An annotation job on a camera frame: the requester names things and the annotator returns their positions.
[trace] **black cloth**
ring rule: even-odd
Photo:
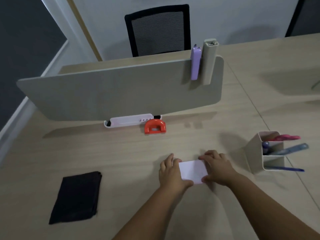
[[[89,219],[97,213],[102,175],[90,172],[64,177],[49,224]]]

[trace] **purple tape dispenser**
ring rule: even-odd
[[[195,44],[191,49],[191,80],[197,80],[201,59],[201,48]]]

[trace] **pen holder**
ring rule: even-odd
[[[245,146],[245,154],[253,174],[262,171],[279,171],[277,169],[266,169],[267,166],[285,166],[284,156],[267,156],[262,153],[262,142],[268,140],[270,136],[276,137],[280,135],[277,131],[260,131],[258,132]],[[272,151],[279,151],[284,149],[283,141],[270,141],[270,148]]]

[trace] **hand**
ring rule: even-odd
[[[209,175],[202,178],[202,182],[216,182],[221,185],[228,186],[238,173],[232,167],[230,161],[223,153],[218,153],[216,150],[209,150],[204,155],[199,157],[200,160],[205,160],[211,167]]]
[[[160,163],[159,181],[160,188],[167,189],[172,193],[182,194],[189,187],[193,186],[192,180],[182,180],[179,168],[181,159],[175,159],[174,154],[171,153],[167,159]]]

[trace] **black office chair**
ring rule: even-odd
[[[191,49],[188,4],[154,7],[124,19],[133,57]]]

